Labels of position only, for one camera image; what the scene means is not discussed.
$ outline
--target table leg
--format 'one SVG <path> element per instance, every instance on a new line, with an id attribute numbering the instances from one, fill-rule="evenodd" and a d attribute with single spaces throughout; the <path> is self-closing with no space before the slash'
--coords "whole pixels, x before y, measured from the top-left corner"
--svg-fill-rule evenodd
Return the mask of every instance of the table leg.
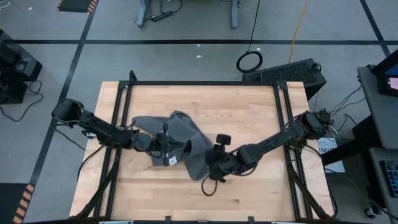
<path id="1" fill-rule="evenodd" d="M 322 154 L 325 165 L 368 151 L 370 147 L 381 146 L 373 117 L 368 116 L 353 128 L 355 139 Z"/>
<path id="2" fill-rule="evenodd" d="M 238 27 L 238 7 L 239 7 L 239 0 L 232 0 L 232 5 L 231 5 L 232 29 Z"/>
<path id="3" fill-rule="evenodd" d="M 139 13 L 136 24 L 138 27 L 143 27 L 147 10 L 150 9 L 150 0 L 139 0 Z"/>
<path id="4" fill-rule="evenodd" d="M 354 139 L 342 146 L 337 147 L 334 150 L 330 150 L 322 154 L 323 163 L 326 166 L 347 157 L 353 156 L 355 154 L 361 153 L 365 150 L 367 149 L 364 149 L 361 141 Z"/>

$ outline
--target black cable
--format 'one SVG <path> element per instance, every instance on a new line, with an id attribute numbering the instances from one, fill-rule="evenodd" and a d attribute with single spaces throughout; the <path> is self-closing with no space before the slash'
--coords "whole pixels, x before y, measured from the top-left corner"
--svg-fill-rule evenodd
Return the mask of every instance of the black cable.
<path id="1" fill-rule="evenodd" d="M 74 143 L 77 147 L 79 147 L 81 150 L 85 151 L 86 149 L 84 147 L 81 147 L 79 144 L 77 144 L 77 142 L 75 142 L 74 140 L 70 139 L 66 134 L 63 134 L 60 130 L 58 130 L 57 128 L 55 128 L 55 131 L 58 132 L 60 135 L 62 135 L 63 137 L 65 137 L 68 141 Z"/>
<path id="2" fill-rule="evenodd" d="M 337 129 L 337 131 L 340 131 L 340 130 L 343 128 L 344 124 L 347 122 L 347 118 L 350 118 L 350 119 L 353 121 L 353 123 L 354 123 L 355 125 L 357 125 L 357 122 L 356 122 L 350 115 L 344 114 L 344 116 L 345 116 L 344 122 L 343 122 L 343 124 L 340 126 L 340 128 Z"/>
<path id="3" fill-rule="evenodd" d="M 318 94 L 319 94 L 319 91 L 317 92 L 317 97 L 315 98 L 315 106 L 313 107 L 314 112 L 317 112 Z"/>
<path id="4" fill-rule="evenodd" d="M 331 193 L 331 190 L 329 189 L 329 195 L 331 197 L 331 202 L 333 202 L 333 206 L 335 208 L 335 212 L 334 214 L 331 216 L 332 218 L 336 218 L 337 214 L 338 214 L 338 207 L 337 207 L 337 203 L 336 203 L 336 199 L 335 196 L 333 196 L 333 194 Z"/>
<path id="5" fill-rule="evenodd" d="M 38 88 L 36 91 L 34 91 L 34 90 L 32 90 L 32 84 L 33 84 L 33 83 L 36 83 L 36 82 L 40 83 L 40 85 L 39 85 L 39 88 Z M 38 102 L 40 102 L 40 101 L 42 101 L 42 100 L 44 99 L 43 94 L 40 93 L 40 90 L 42 89 L 42 85 L 43 85 L 43 83 L 42 83 L 41 81 L 39 81 L 39 80 L 33 81 L 33 82 L 31 82 L 31 83 L 29 84 L 28 89 L 29 89 L 29 91 L 32 92 L 32 93 L 25 93 L 25 94 L 26 94 L 26 95 L 29 95 L 29 96 L 39 95 L 39 96 L 40 96 L 40 99 L 38 99 L 38 100 L 36 100 L 35 102 L 31 103 L 31 104 L 26 108 L 26 110 L 24 111 L 24 113 L 22 114 L 22 116 L 21 116 L 19 119 L 14 119 L 14 118 L 12 118 L 11 116 L 7 115 L 7 114 L 4 112 L 4 109 L 2 108 L 2 106 L 0 106 L 1 113 L 2 113 L 6 118 L 10 119 L 10 120 L 13 121 L 13 122 L 20 122 L 20 121 L 24 118 L 24 116 L 26 115 L 27 111 L 29 110 L 29 108 L 30 108 L 31 106 L 35 105 L 36 103 L 38 103 Z"/>
<path id="6" fill-rule="evenodd" d="M 163 11 L 163 0 L 159 0 L 159 3 L 160 3 L 160 7 L 159 7 L 160 13 L 165 14 L 165 12 Z M 182 8 L 182 0 L 180 0 L 180 7 L 176 11 L 172 11 L 172 12 L 176 13 L 179 10 L 181 10 L 181 8 Z"/>
<path id="7" fill-rule="evenodd" d="M 208 193 L 205 191 L 205 187 L 204 187 L 205 181 L 206 181 L 207 179 L 209 179 L 209 175 L 207 175 L 207 176 L 202 180 L 202 182 L 201 182 L 201 191 L 203 192 L 204 195 L 206 195 L 207 197 L 210 197 L 210 196 L 213 196 L 213 195 L 216 193 L 218 181 L 215 180 L 216 184 L 215 184 L 215 186 L 214 186 L 214 190 L 213 190 L 212 193 L 208 194 Z"/>
<path id="8" fill-rule="evenodd" d="M 302 148 L 292 148 L 292 150 L 298 150 L 298 154 L 301 156 L 301 154 L 303 153 L 303 149 Z M 291 162 L 295 162 L 297 161 L 297 158 L 295 159 L 291 159 Z"/>
<path id="9" fill-rule="evenodd" d="M 254 18 L 253 29 L 252 29 L 252 31 L 251 31 L 250 44 L 249 44 L 249 48 L 248 48 L 248 51 L 247 51 L 247 52 L 250 51 L 250 47 L 251 47 L 251 44 L 252 44 L 252 42 L 253 42 L 254 30 L 256 29 L 257 16 L 258 16 L 258 14 L 259 14 L 259 8 L 260 8 L 260 0 L 258 0 L 258 1 L 259 1 L 259 2 L 257 3 L 256 16 L 255 16 L 255 18 Z"/>
<path id="10" fill-rule="evenodd" d="M 253 30 L 251 32 L 251 38 L 250 38 L 250 44 L 249 44 L 248 51 L 246 53 L 244 53 L 242 56 L 240 56 L 240 58 L 236 62 L 236 68 L 242 73 L 255 72 L 255 71 L 259 70 L 261 68 L 261 65 L 262 65 L 262 55 L 260 54 L 260 52 L 258 52 L 258 51 L 250 51 L 251 44 L 253 42 L 254 31 L 256 29 L 257 16 L 259 14 L 259 8 L 260 8 L 260 0 L 258 0 L 258 4 L 257 4 L 256 17 L 254 19 Z M 242 59 L 244 57 L 246 57 L 248 55 L 257 55 L 259 57 L 259 63 L 254 68 L 251 68 L 251 69 L 248 69 L 248 70 L 243 70 L 241 68 L 241 61 L 242 61 Z"/>
<path id="11" fill-rule="evenodd" d="M 320 154 L 320 152 L 319 152 L 318 150 L 316 150 L 314 147 L 309 146 L 308 144 L 305 145 L 305 146 L 306 146 L 307 148 L 313 150 L 316 154 L 318 154 L 319 158 L 320 158 L 321 161 L 322 161 L 322 167 L 325 168 L 325 165 L 324 165 L 324 162 L 323 162 L 323 158 L 322 158 L 322 155 Z M 335 207 L 335 212 L 334 212 L 334 214 L 333 214 L 331 217 L 332 217 L 332 218 L 336 218 L 337 213 L 338 213 L 337 203 L 336 203 L 335 197 L 334 197 L 333 194 L 331 193 L 331 190 L 329 189 L 329 187 L 328 187 L 328 190 L 329 190 L 329 195 L 330 195 L 331 201 L 332 201 L 332 203 L 333 203 L 333 206 Z"/>
<path id="12" fill-rule="evenodd" d="M 355 104 L 357 104 L 357 103 L 360 103 L 360 102 L 364 101 L 365 99 L 366 99 L 366 97 L 364 97 L 362 100 L 359 100 L 359 101 L 357 101 L 357 102 L 355 102 L 355 103 L 348 103 L 348 104 L 345 105 L 344 107 L 342 107 L 342 108 L 340 108 L 339 110 L 335 111 L 334 115 L 336 115 L 337 112 L 339 112 L 339 111 L 345 109 L 347 106 L 349 106 L 349 105 L 355 105 Z"/>
<path id="13" fill-rule="evenodd" d="M 89 155 L 80 165 L 79 170 L 77 172 L 77 179 L 79 179 L 80 176 L 80 171 L 83 168 L 83 166 L 85 165 L 85 163 L 91 158 L 93 157 L 95 154 L 97 154 L 104 146 L 99 147 L 97 150 L 95 150 L 93 153 L 91 153 L 91 155 Z"/>
<path id="14" fill-rule="evenodd" d="M 355 94 L 357 91 L 359 91 L 360 89 L 362 89 L 362 85 L 360 85 L 360 86 L 358 87 L 358 89 L 354 90 L 352 93 L 350 93 L 348 96 L 346 96 L 346 97 L 343 99 L 343 101 L 341 101 L 339 104 L 337 104 L 337 105 L 335 106 L 335 108 L 330 112 L 330 116 L 333 117 L 334 115 L 337 114 L 337 112 L 339 112 L 339 111 L 341 111 L 342 109 L 346 108 L 347 105 L 345 105 L 345 103 L 349 100 L 349 98 L 350 98 L 352 95 L 354 95 L 354 94 Z"/>
<path id="15" fill-rule="evenodd" d="M 365 193 L 362 192 L 362 190 L 355 184 L 355 182 L 353 182 L 350 178 L 346 177 L 343 174 L 340 174 L 334 170 L 330 170 L 325 168 L 325 170 L 330 171 L 332 173 L 338 174 L 340 176 L 342 176 L 344 179 L 346 179 L 348 182 L 352 183 L 354 185 L 354 187 L 356 187 L 356 189 L 362 194 L 362 196 L 366 199 L 368 199 L 370 201 L 370 203 L 372 205 L 374 205 L 376 208 L 380 209 L 380 211 L 384 212 L 386 215 L 388 215 L 390 218 L 393 218 L 395 220 L 398 220 L 398 217 L 396 217 L 395 215 L 393 215 L 392 213 L 388 212 L 387 210 L 383 209 L 380 205 L 378 205 L 373 199 L 369 198 L 368 196 L 366 196 Z"/>
<path id="16" fill-rule="evenodd" d="M 256 161 L 256 163 L 255 163 L 255 165 L 254 165 L 254 167 L 253 167 L 249 172 L 244 173 L 244 174 L 236 174 L 236 173 L 234 173 L 234 172 L 230 172 L 230 171 L 223 170 L 223 169 L 222 169 L 221 171 L 223 171 L 223 172 L 225 172 L 225 173 L 227 173 L 227 174 L 230 174 L 230 175 L 235 175 L 235 176 L 237 176 L 237 177 L 245 177 L 245 176 L 249 176 L 250 174 L 252 174 L 252 173 L 257 169 L 257 166 L 258 166 L 260 160 L 262 159 L 262 157 L 264 156 L 265 150 L 268 148 L 268 146 L 273 145 L 273 144 L 276 142 L 276 140 L 278 140 L 278 138 L 280 137 L 280 135 L 284 132 L 284 130 L 285 130 L 287 127 L 289 127 L 289 124 L 290 124 L 291 122 L 293 122 L 293 121 L 294 121 L 296 118 L 298 118 L 299 116 L 301 116 L 301 115 L 294 116 L 290 121 L 288 121 L 288 122 L 285 124 L 285 126 L 279 131 L 278 135 L 274 138 L 274 140 L 270 141 L 266 146 L 264 146 L 264 148 L 263 148 L 262 151 L 260 152 L 260 156 L 259 156 L 259 158 L 257 159 L 257 161 Z"/>

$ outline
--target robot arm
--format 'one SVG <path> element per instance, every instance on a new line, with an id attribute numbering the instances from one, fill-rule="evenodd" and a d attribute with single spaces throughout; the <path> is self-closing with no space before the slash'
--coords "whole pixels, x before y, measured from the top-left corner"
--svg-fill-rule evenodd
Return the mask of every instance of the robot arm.
<path id="1" fill-rule="evenodd" d="M 307 139 L 319 139 L 326 134 L 326 122 L 321 121 L 315 113 L 305 112 L 289 121 L 279 133 L 257 143 L 245 144 L 231 152 L 225 152 L 230 137 L 219 135 L 212 150 L 206 152 L 206 163 L 209 166 L 209 178 L 225 182 L 224 176 L 243 175 L 254 169 L 263 155 L 284 144 L 303 147 Z"/>
<path id="2" fill-rule="evenodd" d="M 167 138 L 164 137 L 166 130 L 156 134 L 156 138 L 152 138 L 148 134 L 140 133 L 139 130 L 133 130 L 132 127 L 131 130 L 119 129 L 97 118 L 83 107 L 79 101 L 65 99 L 58 103 L 51 115 L 53 119 L 71 128 L 79 125 L 84 129 L 83 133 L 95 134 L 99 143 L 106 147 L 135 149 L 139 152 L 161 152 L 165 146 L 168 146 Z"/>

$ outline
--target cable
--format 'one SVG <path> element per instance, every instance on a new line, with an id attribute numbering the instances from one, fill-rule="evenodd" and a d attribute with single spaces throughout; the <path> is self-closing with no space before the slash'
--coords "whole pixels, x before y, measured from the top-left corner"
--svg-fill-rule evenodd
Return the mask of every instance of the cable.
<path id="1" fill-rule="evenodd" d="M 74 140 L 70 139 L 66 134 L 63 134 L 60 130 L 58 130 L 57 128 L 55 128 L 55 131 L 58 132 L 60 135 L 62 135 L 63 137 L 65 137 L 68 141 L 74 143 L 77 147 L 79 147 L 81 150 L 85 151 L 86 149 L 84 147 L 81 147 L 79 144 L 77 144 L 77 142 L 75 142 Z"/>
<path id="2" fill-rule="evenodd" d="M 350 98 L 351 96 L 353 96 L 357 91 L 359 91 L 359 90 L 361 90 L 361 89 L 362 89 L 362 85 L 360 85 L 360 86 L 358 87 L 358 89 L 354 90 L 352 93 L 350 93 L 348 96 L 346 96 L 346 97 L 343 99 L 343 101 L 341 101 L 340 103 L 338 103 L 338 104 L 333 108 L 333 110 L 330 112 L 330 116 L 333 117 L 334 115 L 337 114 L 337 112 L 339 112 L 340 110 L 346 108 L 347 105 L 344 106 L 344 104 L 349 100 L 349 98 Z"/>
<path id="3" fill-rule="evenodd" d="M 93 153 L 91 153 L 91 155 L 89 155 L 80 165 L 79 170 L 77 172 L 77 179 L 79 179 L 80 176 L 80 171 L 83 168 L 83 166 L 85 165 L 85 163 L 91 158 L 93 157 L 95 154 L 97 154 L 104 146 L 99 147 L 97 150 L 95 150 Z"/>
<path id="4" fill-rule="evenodd" d="M 315 106 L 313 107 L 314 112 L 317 112 L 318 94 L 319 94 L 319 91 L 317 91 L 317 97 L 315 98 Z"/>
<path id="5" fill-rule="evenodd" d="M 276 140 L 278 140 L 278 138 L 280 137 L 280 135 L 284 132 L 284 130 L 285 130 L 287 127 L 289 127 L 289 124 L 290 124 L 291 122 L 293 122 L 293 121 L 294 121 L 296 118 L 298 118 L 299 116 L 300 116 L 300 115 L 294 116 L 290 121 L 288 121 L 288 122 L 285 124 L 285 126 L 279 131 L 278 135 L 274 138 L 274 140 L 270 141 L 266 146 L 264 146 L 264 148 L 263 148 L 262 151 L 260 152 L 260 156 L 259 156 L 259 158 L 257 159 L 255 165 L 253 166 L 253 168 L 252 168 L 249 172 L 246 171 L 247 173 L 245 173 L 245 174 L 236 174 L 236 173 L 234 173 L 234 172 L 230 172 L 230 171 L 223 170 L 223 169 L 221 169 L 221 171 L 223 171 L 223 172 L 225 172 L 225 173 L 227 173 L 227 174 L 230 174 L 230 175 L 238 176 L 238 177 L 245 177 L 245 176 L 248 176 L 248 175 L 252 174 L 252 173 L 257 169 L 257 166 L 258 166 L 260 160 L 262 159 L 262 157 L 264 156 L 264 154 L 266 153 L 265 150 L 268 148 L 268 146 L 273 145 L 273 144 L 276 142 Z"/>
<path id="6" fill-rule="evenodd" d="M 37 91 L 33 91 L 33 90 L 32 90 L 32 84 L 33 84 L 33 83 L 36 83 L 36 82 L 38 82 L 40 85 L 39 85 L 39 88 L 37 89 Z M 40 93 L 40 90 L 42 89 L 42 85 L 43 85 L 43 83 L 42 83 L 41 81 L 39 81 L 39 80 L 36 80 L 36 81 L 31 82 L 31 83 L 29 84 L 28 89 L 29 89 L 29 91 L 31 91 L 32 93 L 25 93 L 25 94 L 26 94 L 26 95 L 29 95 L 29 96 L 39 95 L 39 96 L 40 96 L 40 99 L 38 99 L 38 100 L 36 100 L 35 102 L 31 103 L 31 104 L 26 108 L 26 110 L 24 111 L 24 113 L 22 114 L 22 116 L 21 116 L 19 119 L 15 119 L 15 118 L 12 118 L 11 116 L 7 115 L 7 114 L 4 112 L 4 109 L 2 108 L 2 106 L 0 106 L 1 114 L 3 114 L 6 118 L 10 119 L 10 120 L 13 121 L 13 122 L 20 122 L 20 121 L 24 118 L 24 116 L 26 115 L 27 111 L 29 110 L 29 108 L 30 108 L 31 106 L 35 105 L 36 103 L 38 103 L 38 102 L 40 102 L 40 101 L 42 101 L 42 100 L 44 99 L 43 94 Z"/>
<path id="7" fill-rule="evenodd" d="M 217 191 L 217 183 L 218 183 L 218 181 L 215 180 L 216 184 L 215 184 L 215 186 L 214 186 L 214 190 L 213 190 L 212 193 L 209 194 L 209 193 L 207 193 L 207 192 L 205 191 L 205 187 L 204 187 L 205 181 L 206 181 L 207 179 L 209 179 L 209 175 L 207 175 L 207 176 L 202 180 L 202 182 L 201 182 L 201 191 L 202 191 L 203 194 L 206 195 L 207 197 L 211 197 L 211 196 L 213 196 L 213 195 L 216 193 L 216 191 Z"/>
<path id="8" fill-rule="evenodd" d="M 388 212 L 387 210 L 383 209 L 383 208 L 382 208 L 380 205 L 378 205 L 373 199 L 371 199 L 371 198 L 369 198 L 368 196 L 366 196 L 366 194 L 363 193 L 362 190 L 361 190 L 350 178 L 348 178 L 348 177 L 346 177 L 345 175 L 340 174 L 340 173 L 338 173 L 338 172 L 336 172 L 336 171 L 334 171 L 334 170 L 330 170 L 330 169 L 327 169 L 327 168 L 325 168 L 325 170 L 330 171 L 330 172 L 332 172 L 332 173 L 335 173 L 335 174 L 338 174 L 338 175 L 342 176 L 344 179 L 346 179 L 347 181 L 349 181 L 350 183 L 352 183 L 352 184 L 354 185 L 354 187 L 356 187 L 356 189 L 362 194 L 362 196 L 363 196 L 364 198 L 368 199 L 372 205 L 374 205 L 376 208 L 380 209 L 380 211 L 384 212 L 384 213 L 385 213 L 386 215 L 388 215 L 390 218 L 393 218 L 393 219 L 395 219 L 395 220 L 398 220 L 398 217 L 396 217 L 396 216 L 393 215 L 392 213 Z"/>
<path id="9" fill-rule="evenodd" d="M 292 56 L 293 56 L 293 51 L 294 51 L 294 43 L 296 41 L 296 35 L 297 35 L 297 32 L 300 29 L 300 25 L 301 25 L 301 22 L 303 21 L 303 18 L 304 18 L 304 15 L 305 15 L 305 11 L 307 11 L 307 7 L 308 7 L 309 2 L 310 2 L 310 0 L 307 0 L 305 2 L 305 6 L 304 6 L 304 9 L 303 9 L 303 11 L 301 13 L 300 20 L 298 20 L 298 24 L 297 24 L 296 30 L 294 31 L 292 47 L 290 48 L 289 63 L 291 63 L 291 61 L 292 61 Z"/>
<path id="10" fill-rule="evenodd" d="M 365 99 L 366 99 L 366 97 L 364 97 L 362 100 L 359 100 L 359 101 L 357 101 L 357 102 L 355 102 L 355 103 L 348 103 L 348 104 L 345 105 L 344 107 L 342 107 L 342 108 L 340 108 L 339 110 L 335 111 L 334 115 L 336 115 L 337 112 L 339 112 L 339 111 L 345 109 L 347 106 L 349 106 L 349 105 L 355 105 L 355 104 L 357 104 L 357 103 L 360 103 L 360 102 L 364 101 Z"/>
<path id="11" fill-rule="evenodd" d="M 0 1 L 0 4 L 2 4 L 2 3 L 6 3 L 4 6 L 0 6 L 0 10 L 1 9 L 5 9 L 5 8 L 7 8 L 9 5 L 10 5 L 10 0 L 4 0 L 4 1 Z"/>
<path id="12" fill-rule="evenodd" d="M 179 10 L 181 10 L 181 8 L 182 8 L 182 0 L 179 0 L 179 1 L 180 1 L 180 7 L 176 11 L 172 11 L 173 13 L 176 13 Z M 160 3 L 160 7 L 159 7 L 160 13 L 161 14 L 165 14 L 165 12 L 163 11 L 163 0 L 159 0 L 159 3 Z"/>
<path id="13" fill-rule="evenodd" d="M 313 150 L 318 156 L 319 156 L 319 158 L 321 159 L 321 161 L 322 161 L 322 167 L 324 167 L 325 168 L 325 165 L 324 165 L 324 162 L 323 162 L 323 158 L 322 158 L 322 155 L 320 154 L 320 152 L 318 151 L 318 150 L 316 150 L 314 147 L 312 147 L 312 146 L 310 146 L 310 145 L 305 145 L 307 148 L 309 148 L 309 149 L 311 149 L 311 150 Z M 333 203 L 333 206 L 335 207 L 335 212 L 334 212 L 334 214 L 331 216 L 332 218 L 336 218 L 336 216 L 337 216 L 337 213 L 338 213 L 338 207 L 337 207 L 337 203 L 336 203 L 336 200 L 335 200 L 335 197 L 333 196 L 333 194 L 331 193 L 331 190 L 328 188 L 328 190 L 329 190 L 329 195 L 330 195 L 330 197 L 331 197 L 331 201 L 332 201 L 332 203 Z"/>
<path id="14" fill-rule="evenodd" d="M 339 134 L 338 134 L 338 131 L 337 131 L 331 124 L 329 124 L 329 127 L 331 127 L 331 129 L 334 130 L 334 132 L 335 132 L 337 135 L 339 135 Z"/>
<path id="15" fill-rule="evenodd" d="M 257 16 L 259 14 L 259 8 L 260 8 L 260 0 L 258 0 L 258 4 L 257 4 L 256 16 L 254 18 L 253 29 L 251 31 L 251 38 L 250 38 L 250 44 L 249 44 L 248 51 L 246 53 L 244 53 L 242 56 L 240 56 L 240 58 L 236 62 L 236 68 L 242 73 L 255 72 L 255 71 L 259 70 L 261 68 L 261 65 L 262 65 L 262 55 L 261 55 L 261 53 L 258 52 L 258 51 L 250 51 L 251 44 L 253 42 L 254 30 L 256 30 L 256 23 L 257 23 Z M 243 70 L 241 68 L 241 61 L 242 61 L 242 59 L 244 57 L 246 57 L 248 55 L 257 55 L 259 57 L 259 63 L 254 68 L 251 68 L 251 69 L 248 69 L 248 70 Z"/>
<path id="16" fill-rule="evenodd" d="M 357 125 L 357 122 L 356 122 L 350 115 L 344 114 L 344 116 L 345 116 L 344 122 L 343 122 L 343 124 L 340 126 L 340 128 L 337 129 L 337 131 L 340 131 L 340 130 L 343 128 L 344 124 L 347 122 L 347 118 L 350 118 L 350 120 L 352 120 L 353 123 L 354 123 L 355 125 Z"/>

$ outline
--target keyboard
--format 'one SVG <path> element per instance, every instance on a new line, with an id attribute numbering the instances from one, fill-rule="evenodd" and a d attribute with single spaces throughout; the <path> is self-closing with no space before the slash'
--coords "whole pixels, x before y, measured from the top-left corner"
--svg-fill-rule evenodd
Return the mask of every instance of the keyboard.
<path id="1" fill-rule="evenodd" d="M 304 84 L 316 81 L 315 73 L 320 71 L 320 65 L 312 59 L 301 60 L 277 67 L 245 74 L 243 81 L 251 82 L 303 82 Z"/>
<path id="2" fill-rule="evenodd" d="M 398 161 L 381 161 L 380 165 L 391 197 L 398 197 Z"/>

